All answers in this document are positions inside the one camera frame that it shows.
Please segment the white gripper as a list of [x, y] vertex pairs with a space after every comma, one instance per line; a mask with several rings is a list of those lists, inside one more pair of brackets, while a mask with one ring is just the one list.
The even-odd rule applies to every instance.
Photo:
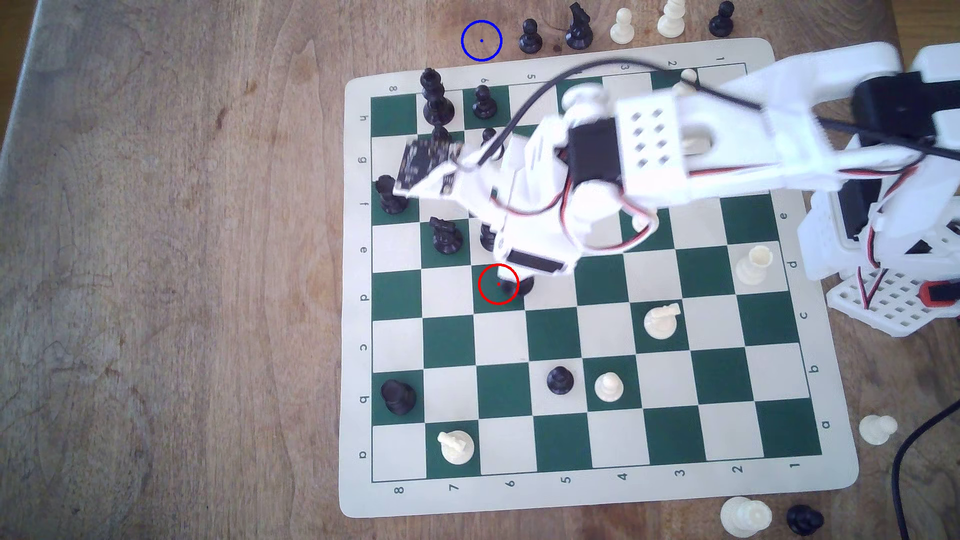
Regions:
[[569, 166], [559, 157], [567, 144], [566, 123], [547, 116], [504, 145], [468, 139], [457, 158], [450, 197], [490, 228], [491, 257], [510, 266], [507, 278], [570, 275], [582, 257]]

